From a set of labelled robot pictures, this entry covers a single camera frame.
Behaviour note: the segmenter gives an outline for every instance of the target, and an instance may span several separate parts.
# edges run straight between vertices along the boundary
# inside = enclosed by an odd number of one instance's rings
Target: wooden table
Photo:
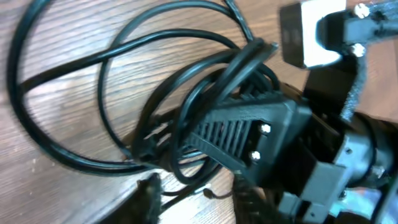
[[[0,1],[0,66],[4,71],[11,35],[29,0]],[[24,78],[56,65],[105,49],[117,31],[133,16],[156,6],[156,0],[58,0],[45,13],[25,54]],[[277,10],[291,0],[237,1],[258,37],[279,42]],[[172,27],[206,29],[244,41],[236,25],[224,15],[206,9],[168,12],[145,22],[130,38]],[[178,38],[149,44],[114,60],[106,101],[113,126],[120,136],[132,130],[140,108],[162,80],[182,66],[223,46],[209,40]],[[277,54],[267,64],[279,78],[299,88],[307,72],[287,65]],[[121,153],[103,131],[95,103],[98,66],[92,66],[34,89],[29,108],[46,132],[64,146],[90,157],[121,160]],[[370,49],[369,81],[361,110],[398,119],[394,43]],[[184,85],[163,108],[177,105],[193,85]],[[93,223],[117,205],[148,175],[105,178],[83,175],[45,157],[21,128],[0,86],[0,223]],[[165,188],[179,189],[172,175],[163,172]],[[211,183],[222,194],[231,176],[224,170]],[[230,199],[190,197],[161,216],[161,223],[234,223]]]

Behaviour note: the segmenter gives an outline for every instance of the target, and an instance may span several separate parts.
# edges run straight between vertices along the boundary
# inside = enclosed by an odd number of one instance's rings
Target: silver screw
[[[253,160],[253,161],[258,161],[258,160],[260,160],[260,159],[261,159],[260,152],[252,151],[252,152],[250,153],[250,159]]]
[[[354,7],[354,14],[358,16],[358,18],[363,19],[370,15],[371,10],[363,3],[359,3]]]
[[[386,170],[383,166],[372,166],[372,174],[380,179]]]
[[[349,50],[356,57],[363,57],[366,53],[366,48],[362,44],[354,44],[349,48]]]
[[[271,132],[271,126],[269,124],[262,124],[260,125],[260,131],[264,134]]]

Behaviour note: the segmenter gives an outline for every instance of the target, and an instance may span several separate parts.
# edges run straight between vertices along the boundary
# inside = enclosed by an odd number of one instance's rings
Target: blurry black object
[[[103,176],[131,175],[161,168],[187,185],[176,192],[162,192],[175,198],[160,207],[160,180],[152,176],[104,222],[129,222],[126,215],[130,212],[136,223],[156,222],[155,217],[160,212],[193,194],[224,166],[237,176],[233,197],[240,223],[331,222],[328,212],[332,203],[345,188],[358,186],[382,191],[383,196],[371,217],[372,223],[380,223],[398,189],[398,126],[355,113],[355,108],[366,82],[368,44],[398,34],[397,18],[391,13],[391,9],[398,9],[398,1],[371,6],[361,4],[362,11],[333,11],[318,18],[308,19],[305,17],[308,14],[300,12],[302,9],[310,9],[309,13],[327,9],[320,4],[323,2],[329,1],[312,0],[281,9],[285,61],[311,68],[301,93],[280,83],[275,73],[263,64],[276,52],[277,44],[254,37],[232,0],[225,0],[228,7],[208,1],[159,5],[129,22],[108,50],[57,66],[19,83],[25,40],[50,3],[49,0],[35,0],[21,19],[11,42],[7,61],[9,99],[21,125],[41,150],[69,168]],[[318,8],[302,7],[304,4],[314,4]],[[193,29],[162,30],[121,44],[147,19],[186,7],[204,7],[225,14],[238,24],[248,44],[239,48],[222,35]],[[313,36],[309,39],[305,32],[308,23],[304,18],[314,25]],[[104,110],[103,90],[109,60],[155,40],[172,37],[210,39],[224,44],[228,50],[191,63],[161,83],[144,105],[137,127],[125,144],[113,132]],[[307,63],[308,56],[324,58],[311,53],[311,45],[308,51],[308,40],[321,52],[331,52],[336,57],[327,63]],[[291,53],[292,46],[295,47],[293,52],[304,53],[287,54]],[[97,92],[99,113],[110,138],[129,159],[123,162],[97,161],[68,151],[39,128],[25,107],[24,97],[30,90],[97,63],[101,63]],[[180,107],[164,114],[155,113],[180,85],[216,64],[227,66],[200,80]],[[190,177],[181,171],[200,164],[199,171]],[[257,198],[251,186],[264,188],[269,198],[274,198],[273,207]],[[271,208],[279,214],[268,213]],[[342,213],[333,222],[353,217]]]
[[[118,205],[101,224],[155,224],[160,215],[162,195],[158,174],[152,174],[146,180],[139,180],[137,189]]]

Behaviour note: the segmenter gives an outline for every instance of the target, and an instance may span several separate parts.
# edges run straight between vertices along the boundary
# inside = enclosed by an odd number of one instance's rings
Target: cable bundle
[[[159,5],[139,14],[129,22],[115,37],[109,49],[57,66],[19,84],[18,76],[21,52],[23,47],[25,47],[25,40],[31,27],[50,2],[51,0],[34,0],[31,3],[17,26],[11,43],[7,62],[7,90],[11,105],[19,121],[31,138],[46,154],[67,167],[87,174],[103,176],[132,175],[153,168],[161,168],[158,162],[160,159],[159,155],[169,158],[170,170],[181,183],[187,184],[187,186],[178,192],[164,192],[166,196],[177,196],[163,206],[164,210],[192,194],[195,189],[203,186],[204,183],[213,178],[221,169],[221,166],[209,157],[180,164],[182,159],[193,158],[201,154],[200,151],[192,150],[189,146],[185,146],[184,140],[195,129],[207,112],[214,105],[229,97],[231,92],[238,87],[240,87],[240,94],[250,95],[279,89],[277,77],[272,70],[263,64],[263,61],[274,53],[277,46],[275,44],[267,44],[262,39],[254,38],[237,6],[231,0],[225,1],[228,7],[208,1],[177,1]],[[240,49],[231,40],[222,35],[195,29],[162,30],[127,41],[123,44],[121,43],[134,29],[149,18],[163,12],[188,7],[203,7],[218,11],[230,17],[237,22],[248,44],[243,49]],[[215,53],[187,65],[161,83],[151,94],[142,109],[129,148],[113,131],[103,101],[106,74],[111,64],[110,60],[113,57],[153,41],[172,37],[196,37],[214,40],[230,49]],[[129,159],[133,158],[136,162],[139,161],[139,164],[132,161],[97,161],[71,152],[46,135],[34,123],[26,110],[24,95],[28,91],[70,72],[97,63],[101,63],[101,70],[98,75],[97,101],[104,128],[126,157]],[[207,77],[199,81],[187,94],[180,107],[162,115],[154,114],[161,102],[171,92],[204,69],[219,63],[227,63],[229,65],[226,68],[210,73]],[[152,133],[160,125],[164,124],[166,126],[161,132]],[[170,137],[161,144],[158,144],[159,140],[168,134],[170,134]],[[203,165],[200,170],[191,177],[184,176],[180,170],[182,167],[196,166],[202,163]]]

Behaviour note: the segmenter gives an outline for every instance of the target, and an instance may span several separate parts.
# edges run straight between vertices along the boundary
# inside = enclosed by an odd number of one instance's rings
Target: wooden surface
[[[11,34],[29,0],[0,1],[1,83]],[[30,40],[24,62],[24,78],[61,63],[105,49],[115,33],[133,16],[158,5],[156,0],[58,0],[45,13]],[[292,2],[238,0],[256,36],[279,42],[277,9]],[[168,12],[145,22],[130,38],[172,27],[206,29],[223,34],[237,44],[243,38],[236,25],[224,15],[206,9]],[[107,87],[108,111],[120,136],[134,128],[140,108],[164,78],[182,66],[223,46],[209,40],[179,38],[158,41],[118,57]],[[306,71],[284,63],[277,54],[267,64],[279,78],[303,87]],[[31,113],[56,140],[73,151],[93,158],[120,160],[121,154],[103,131],[94,100],[98,66],[80,70],[40,86],[29,93]],[[398,119],[394,43],[370,49],[369,81],[361,110]],[[163,108],[180,102],[184,85]],[[148,174],[104,178],[79,174],[45,157],[15,120],[5,86],[0,86],[0,223],[93,223],[120,202]],[[165,188],[178,189],[171,175],[162,173]],[[222,194],[230,188],[224,170],[212,181]],[[172,207],[161,223],[234,223],[228,200],[207,200],[197,195]]]

